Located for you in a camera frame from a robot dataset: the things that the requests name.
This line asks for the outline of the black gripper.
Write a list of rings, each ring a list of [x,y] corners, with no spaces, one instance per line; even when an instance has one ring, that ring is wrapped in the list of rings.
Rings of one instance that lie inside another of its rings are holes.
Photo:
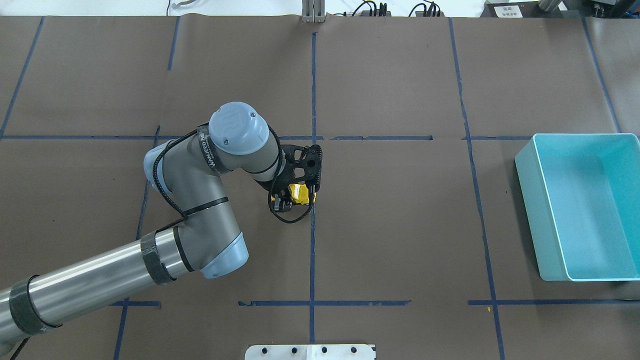
[[[293,207],[291,202],[290,184],[293,183],[293,170],[282,170],[275,179],[257,182],[270,197],[274,198],[274,212],[283,214],[290,212]]]

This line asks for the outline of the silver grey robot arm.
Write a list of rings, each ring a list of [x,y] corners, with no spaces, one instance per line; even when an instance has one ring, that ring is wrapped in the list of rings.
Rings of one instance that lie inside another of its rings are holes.
[[[132,243],[4,289],[1,354],[190,272],[212,280],[242,267],[249,251],[222,176],[243,170],[269,198],[278,198],[276,182],[291,180],[288,162],[305,151],[282,145],[267,121],[240,101],[222,105],[208,123],[149,150],[143,162],[147,180],[179,219]]]

